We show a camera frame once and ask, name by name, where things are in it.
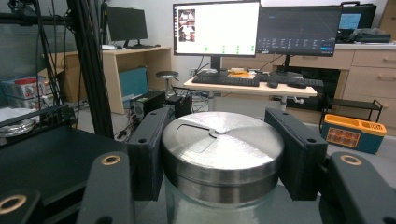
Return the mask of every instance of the gray floor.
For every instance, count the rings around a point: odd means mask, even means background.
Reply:
[[[112,114],[114,133],[123,130],[127,125],[127,115]],[[306,124],[318,133],[318,125]],[[87,132],[93,132],[89,109],[79,113],[78,127]],[[385,181],[396,189],[396,138],[386,136],[375,155],[363,153],[343,147],[329,145],[328,154],[336,151],[352,152],[370,161]],[[165,190],[162,187],[158,202],[136,202],[136,223],[167,223]],[[285,188],[278,185],[275,189],[274,204],[268,223],[321,223],[318,210],[318,200],[314,202],[294,202]]]

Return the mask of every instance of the metal cylinder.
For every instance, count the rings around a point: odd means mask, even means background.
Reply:
[[[172,121],[162,151],[168,223],[196,216],[197,223],[263,222],[283,148],[272,126],[244,115],[204,112]]]

